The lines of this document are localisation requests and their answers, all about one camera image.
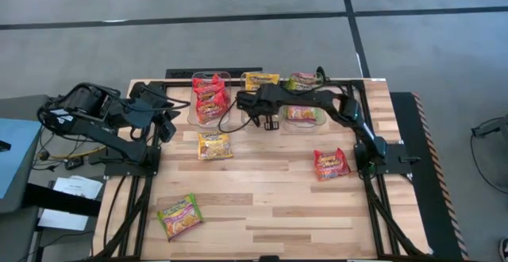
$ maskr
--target gray floor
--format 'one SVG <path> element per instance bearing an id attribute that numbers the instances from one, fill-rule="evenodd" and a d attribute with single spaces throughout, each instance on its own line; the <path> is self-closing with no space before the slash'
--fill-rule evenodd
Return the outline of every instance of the gray floor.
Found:
<path id="1" fill-rule="evenodd" d="M 355 10 L 507 6 L 508 0 L 352 0 Z M 0 0 L 0 24 L 344 11 L 342 0 Z M 479 177 L 470 128 L 506 113 L 508 13 L 357 19 L 372 77 L 393 91 L 416 91 L 424 104 L 464 239 L 473 260 L 500 260 L 508 236 L 506 196 Z M 323 66 L 360 77 L 345 18 L 0 31 L 0 98 L 56 95 L 91 81 L 125 91 L 131 78 L 161 78 L 166 68 L 251 67 L 287 74 Z M 507 186 L 506 142 L 475 141 L 480 167 Z M 52 146 L 65 152 L 63 142 Z M 100 175 L 101 168 L 38 172 Z M 48 248 L 44 260 L 77 259 L 89 237 Z"/>

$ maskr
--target orange and black caution tape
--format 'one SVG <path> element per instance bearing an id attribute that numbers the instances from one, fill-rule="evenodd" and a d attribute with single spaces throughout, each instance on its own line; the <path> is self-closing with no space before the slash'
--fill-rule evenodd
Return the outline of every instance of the orange and black caution tape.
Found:
<path id="1" fill-rule="evenodd" d="M 450 216 L 450 220 L 452 222 L 453 228 L 455 229 L 455 236 L 457 238 L 457 243 L 460 248 L 460 252 L 462 258 L 464 260 L 469 260 L 468 251 L 466 249 L 466 245 L 464 244 L 464 239 L 462 238 L 462 233 L 460 232 L 459 223 L 457 222 L 457 217 L 455 215 L 455 210 L 453 209 L 452 199 L 450 198 L 450 192 L 446 187 L 445 178 L 443 175 L 443 169 L 439 164 L 439 159 L 437 157 L 436 147 L 434 147 L 434 142 L 432 141 L 432 137 L 430 136 L 429 126 L 427 125 L 427 121 L 425 119 L 425 113 L 423 112 L 423 106 L 421 105 L 420 97 L 418 94 L 413 93 L 414 100 L 416 102 L 416 107 L 418 108 L 418 113 L 420 114 L 421 125 L 423 126 L 425 137 L 427 139 L 427 146 L 429 147 L 429 151 L 432 157 L 433 166 L 436 170 L 437 179 L 439 179 L 439 184 L 441 186 L 441 191 L 444 197 L 444 203 L 448 207 L 448 214 Z"/>

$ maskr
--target yellow noodle package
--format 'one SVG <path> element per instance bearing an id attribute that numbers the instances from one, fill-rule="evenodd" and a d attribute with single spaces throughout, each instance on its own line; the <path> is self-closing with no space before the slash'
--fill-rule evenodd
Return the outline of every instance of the yellow noodle package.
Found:
<path id="1" fill-rule="evenodd" d="M 257 91 L 263 83 L 279 83 L 280 75 L 248 72 L 245 74 L 245 90 Z"/>
<path id="2" fill-rule="evenodd" d="M 194 194 L 186 196 L 166 210 L 157 211 L 157 217 L 166 231 L 168 241 L 203 222 Z"/>
<path id="3" fill-rule="evenodd" d="M 198 140 L 199 160 L 220 160 L 233 156 L 228 134 L 219 132 L 199 133 Z"/>

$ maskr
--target wooden tabletop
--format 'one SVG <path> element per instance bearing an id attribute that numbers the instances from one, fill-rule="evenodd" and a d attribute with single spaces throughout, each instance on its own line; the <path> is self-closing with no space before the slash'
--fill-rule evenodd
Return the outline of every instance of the wooden tabletop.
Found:
<path id="1" fill-rule="evenodd" d="M 148 82 L 134 79 L 131 87 L 138 81 Z M 375 133 L 389 143 L 399 141 L 387 82 L 364 82 Z M 168 96 L 180 99 L 188 99 L 190 93 L 189 87 L 167 90 Z M 181 110 L 173 120 L 178 132 L 162 145 L 142 260 L 257 259 L 261 255 L 281 259 L 376 257 L 364 184 L 357 176 L 353 155 L 356 138 L 350 129 L 327 118 L 312 135 L 291 134 L 283 128 L 271 132 L 241 130 L 231 134 L 232 159 L 199 161 L 198 135 L 187 123 L 188 110 Z M 239 126 L 241 112 L 233 108 L 230 120 L 232 127 Z M 126 131 L 121 136 L 129 137 Z M 313 150 L 333 152 L 337 147 L 344 151 L 352 173 L 318 182 Z M 106 217 L 119 180 L 113 178 L 106 184 L 94 235 L 95 252 L 102 249 Z M 395 221 L 420 250 L 427 251 L 413 186 L 400 175 L 385 175 L 385 180 Z M 123 222 L 130 182 L 127 178 L 120 189 L 108 239 Z M 206 222 L 169 243 L 156 212 L 189 193 L 196 194 Z M 379 220 L 385 252 L 390 252 L 386 226 L 381 217 Z M 136 229 L 137 221 L 131 229 L 127 254 L 133 253 Z"/>

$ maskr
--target white paper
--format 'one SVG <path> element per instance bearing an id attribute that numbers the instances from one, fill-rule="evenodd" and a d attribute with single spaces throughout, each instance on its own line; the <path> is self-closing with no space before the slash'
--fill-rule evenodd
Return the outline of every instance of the white paper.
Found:
<path id="1" fill-rule="evenodd" d="M 95 199 L 101 187 L 101 182 L 73 175 L 68 179 L 58 178 L 53 190 Z M 39 226 L 83 231 L 87 221 L 88 217 L 84 215 L 69 214 L 58 210 L 44 210 L 39 220 Z"/>

